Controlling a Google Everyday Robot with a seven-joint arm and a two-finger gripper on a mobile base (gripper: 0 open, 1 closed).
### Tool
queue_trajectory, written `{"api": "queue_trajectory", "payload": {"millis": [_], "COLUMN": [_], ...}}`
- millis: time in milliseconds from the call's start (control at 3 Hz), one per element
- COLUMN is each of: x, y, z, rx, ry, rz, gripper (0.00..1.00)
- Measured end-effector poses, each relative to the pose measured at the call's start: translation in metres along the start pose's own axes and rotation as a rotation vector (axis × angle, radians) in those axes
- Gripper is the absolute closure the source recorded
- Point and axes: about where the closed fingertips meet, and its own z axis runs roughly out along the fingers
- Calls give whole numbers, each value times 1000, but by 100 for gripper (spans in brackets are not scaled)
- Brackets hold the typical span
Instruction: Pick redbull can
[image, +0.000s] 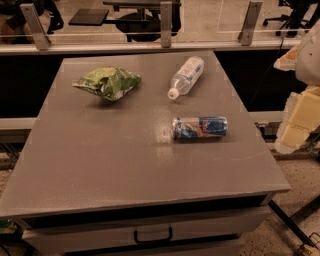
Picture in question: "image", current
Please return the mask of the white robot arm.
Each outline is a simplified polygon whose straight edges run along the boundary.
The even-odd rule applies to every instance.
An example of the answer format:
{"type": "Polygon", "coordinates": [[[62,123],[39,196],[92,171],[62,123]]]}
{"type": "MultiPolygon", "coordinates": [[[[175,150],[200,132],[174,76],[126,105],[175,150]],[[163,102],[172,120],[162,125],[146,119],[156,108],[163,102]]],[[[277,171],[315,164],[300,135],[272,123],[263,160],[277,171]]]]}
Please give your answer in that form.
{"type": "Polygon", "coordinates": [[[307,85],[320,85],[320,24],[315,24],[298,46],[296,78],[307,85]]]}

